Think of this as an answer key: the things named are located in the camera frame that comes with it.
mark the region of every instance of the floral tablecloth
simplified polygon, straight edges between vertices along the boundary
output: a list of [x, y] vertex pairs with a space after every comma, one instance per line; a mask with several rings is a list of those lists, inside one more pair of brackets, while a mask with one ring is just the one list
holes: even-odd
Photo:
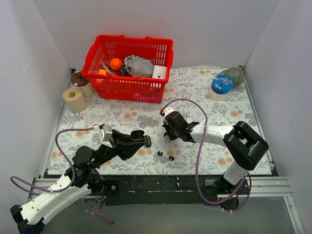
[[[244, 84], [233, 89], [226, 101], [214, 101], [208, 95], [213, 77], [222, 70], [224, 69], [171, 69], [162, 104], [102, 99], [95, 93], [87, 98], [88, 106], [80, 113], [74, 114], [66, 108], [60, 130], [87, 128], [95, 123], [105, 123], [125, 134], [142, 129], [145, 134], [150, 135], [150, 148], [142, 147], [127, 161], [122, 161], [117, 156], [106, 162], [99, 169], [103, 175], [193, 175], [199, 144], [186, 143], [180, 139], [169, 141], [168, 137], [163, 136], [165, 130], [159, 110], [168, 101], [176, 98], [191, 99], [206, 111], [208, 124], [234, 125], [242, 120], [259, 133]], [[188, 122], [204, 122], [201, 111], [191, 103], [180, 101], [173, 103], [171, 107], [178, 110]], [[94, 131], [66, 132], [60, 135], [59, 143], [70, 158], [80, 146], [87, 145], [94, 149], [100, 146], [98, 135]], [[69, 165], [57, 147], [53, 147], [48, 174], [61, 175]], [[158, 156], [158, 151], [163, 152], [163, 156]], [[174, 156], [174, 161], [170, 161], [169, 156]], [[232, 162], [233, 158], [225, 147], [206, 143], [201, 153], [199, 173], [222, 174]], [[263, 157], [252, 173], [271, 174], [267, 156]]]

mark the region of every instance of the red plastic basket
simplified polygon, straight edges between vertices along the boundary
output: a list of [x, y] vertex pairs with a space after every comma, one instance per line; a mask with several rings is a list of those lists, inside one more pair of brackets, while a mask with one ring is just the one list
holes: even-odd
[[[166, 78], [133, 78], [98, 74], [99, 69], [102, 69], [101, 60], [119, 58], [124, 61], [130, 55], [149, 59], [154, 65], [166, 66]], [[173, 57], [171, 39], [100, 35], [91, 47], [81, 72], [101, 98], [161, 103], [165, 84], [169, 80]]]

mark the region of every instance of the orange item in basket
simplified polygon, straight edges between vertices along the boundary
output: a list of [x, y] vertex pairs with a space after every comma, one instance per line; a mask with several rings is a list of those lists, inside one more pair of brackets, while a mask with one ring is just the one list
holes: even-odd
[[107, 75], [107, 71], [105, 69], [99, 69], [98, 74]]
[[122, 61], [118, 58], [113, 58], [110, 62], [109, 65], [114, 71], [119, 71], [122, 67]]

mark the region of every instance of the green textured object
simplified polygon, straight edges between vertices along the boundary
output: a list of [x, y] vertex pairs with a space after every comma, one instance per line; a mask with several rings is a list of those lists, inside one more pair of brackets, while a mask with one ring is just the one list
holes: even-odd
[[231, 67], [227, 70], [224, 70], [220, 74], [227, 75], [231, 77], [231, 80], [233, 81], [233, 88], [236, 88], [244, 81], [244, 72], [239, 67]]

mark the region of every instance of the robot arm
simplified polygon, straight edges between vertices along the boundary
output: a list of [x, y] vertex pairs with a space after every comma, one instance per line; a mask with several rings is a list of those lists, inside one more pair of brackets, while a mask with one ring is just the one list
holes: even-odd
[[[188, 123], [171, 107], [160, 114], [165, 117], [163, 127], [170, 140], [180, 138], [193, 143], [202, 140], [204, 126], [199, 122]], [[243, 121], [234, 126], [207, 126], [204, 142], [226, 146], [234, 158], [220, 179], [221, 186], [227, 191], [235, 187], [247, 171], [255, 169], [269, 149], [267, 142]]]
[[115, 156], [127, 160], [143, 145], [151, 146], [150, 137], [145, 136], [142, 130], [132, 131], [131, 135], [119, 133], [105, 125], [95, 125], [94, 130], [99, 131], [101, 146], [97, 150], [82, 146], [76, 151], [73, 157], [75, 180], [71, 187], [59, 193], [53, 192], [71, 183], [73, 172], [69, 168], [49, 188], [50, 193], [43, 192], [32, 201], [10, 209], [21, 234], [39, 234], [56, 214], [79, 198], [88, 194], [105, 194], [106, 181], [97, 171], [100, 165]]

